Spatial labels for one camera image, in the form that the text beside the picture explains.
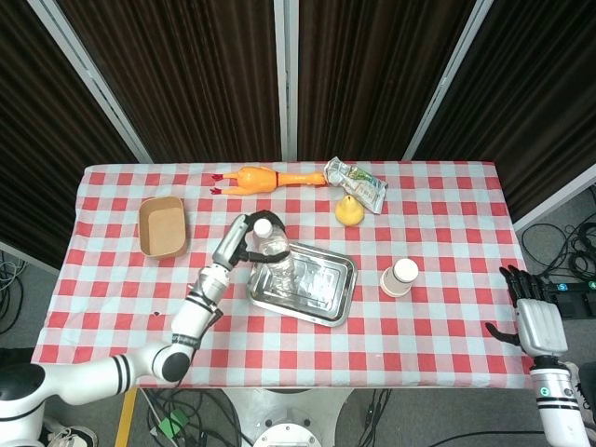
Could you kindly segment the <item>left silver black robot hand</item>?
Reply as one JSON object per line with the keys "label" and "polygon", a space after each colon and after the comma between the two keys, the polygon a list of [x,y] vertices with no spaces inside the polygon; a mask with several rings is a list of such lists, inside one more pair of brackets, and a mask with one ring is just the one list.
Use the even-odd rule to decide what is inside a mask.
{"label": "left silver black robot hand", "polygon": [[289,250],[273,255],[265,255],[247,250],[248,244],[245,237],[253,231],[255,223],[260,219],[266,219],[271,224],[277,225],[282,232],[285,232],[285,225],[270,210],[260,210],[252,214],[239,214],[229,226],[226,235],[213,253],[212,261],[231,271],[240,261],[257,264],[276,264],[288,258],[291,255]]}

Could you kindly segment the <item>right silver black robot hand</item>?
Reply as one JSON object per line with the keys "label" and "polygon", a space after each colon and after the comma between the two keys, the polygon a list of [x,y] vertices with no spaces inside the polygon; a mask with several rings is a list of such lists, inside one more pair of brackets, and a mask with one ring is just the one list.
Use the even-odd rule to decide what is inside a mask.
{"label": "right silver black robot hand", "polygon": [[502,343],[518,346],[532,359],[560,358],[568,344],[560,311],[547,300],[544,283],[513,265],[501,266],[499,272],[508,286],[517,331],[501,332],[493,323],[485,322],[488,333]]}

